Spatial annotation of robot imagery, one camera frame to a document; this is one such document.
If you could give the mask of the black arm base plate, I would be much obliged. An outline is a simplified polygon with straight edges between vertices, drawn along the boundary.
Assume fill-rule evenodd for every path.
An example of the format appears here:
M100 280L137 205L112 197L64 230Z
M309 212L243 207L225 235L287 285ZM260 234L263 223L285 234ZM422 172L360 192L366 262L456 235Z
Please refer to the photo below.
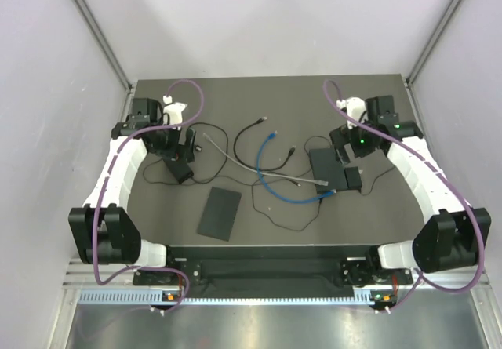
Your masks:
M368 264L370 249L369 245L172 245L167 248L167 264L198 285L310 277L339 286L412 283L410 271L385 271Z

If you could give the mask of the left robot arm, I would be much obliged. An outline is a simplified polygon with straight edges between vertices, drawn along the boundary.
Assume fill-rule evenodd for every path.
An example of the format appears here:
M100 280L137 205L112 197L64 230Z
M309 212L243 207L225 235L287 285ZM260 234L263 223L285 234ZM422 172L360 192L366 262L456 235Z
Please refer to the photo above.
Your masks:
M149 154L164 161L179 183L192 176L195 131L181 129L187 105L171 96L161 101L133 100L131 113L111 130L109 152L96 186L81 207L68 216L80 260L85 264L124 264L150 267L161 283L172 282L178 272L166 245L141 238L127 213L136 174ZM180 135L186 140L181 143Z

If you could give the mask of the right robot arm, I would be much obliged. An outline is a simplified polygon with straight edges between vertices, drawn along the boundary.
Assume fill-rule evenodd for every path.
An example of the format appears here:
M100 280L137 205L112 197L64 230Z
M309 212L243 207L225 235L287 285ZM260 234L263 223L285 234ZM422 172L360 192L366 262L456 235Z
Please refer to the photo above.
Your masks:
M434 160L427 141L414 121L402 121L392 96L359 97L334 102L346 124L330 133L336 152L347 162L346 146L356 158L381 151L399 171L416 199L424 225L418 235L403 242L374 246L366 256L366 273L377 283L395 270L416 268L423 274L471 267L480 279L491 217L473 208L447 180Z

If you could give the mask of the black network switch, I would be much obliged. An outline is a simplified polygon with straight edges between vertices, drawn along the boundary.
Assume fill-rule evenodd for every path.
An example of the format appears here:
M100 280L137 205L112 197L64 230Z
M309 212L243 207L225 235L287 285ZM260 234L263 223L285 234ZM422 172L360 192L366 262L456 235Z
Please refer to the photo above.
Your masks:
M220 187L209 192L197 233L213 239L228 242L235 223L242 194Z
M336 159L336 153L332 148L310 149L309 160L314 179L328 183L327 185L315 186L318 194L325 194L331 190L346 191L348 189L344 167Z

